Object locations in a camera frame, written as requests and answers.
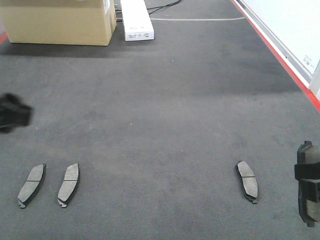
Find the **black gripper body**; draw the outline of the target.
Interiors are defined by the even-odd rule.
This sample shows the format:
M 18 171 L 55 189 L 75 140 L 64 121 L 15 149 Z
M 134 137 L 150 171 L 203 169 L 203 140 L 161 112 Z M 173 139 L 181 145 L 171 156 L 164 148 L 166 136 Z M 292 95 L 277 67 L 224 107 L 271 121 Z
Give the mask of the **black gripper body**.
M 22 100 L 12 93 L 0 96 L 0 132 L 11 133 L 17 127 L 26 127 L 31 124 L 34 108 L 24 104 Z

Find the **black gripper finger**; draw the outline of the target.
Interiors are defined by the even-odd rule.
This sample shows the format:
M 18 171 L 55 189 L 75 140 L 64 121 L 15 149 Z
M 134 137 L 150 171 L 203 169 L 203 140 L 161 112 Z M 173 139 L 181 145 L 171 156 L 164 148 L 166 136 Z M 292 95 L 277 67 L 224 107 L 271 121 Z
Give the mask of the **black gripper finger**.
M 320 179 L 320 163 L 297 163 L 294 165 L 294 177 L 296 180 L 308 179 L 319 180 Z
M 320 201 L 320 180 L 319 179 L 305 179 L 303 181 L 304 197 L 312 202 Z

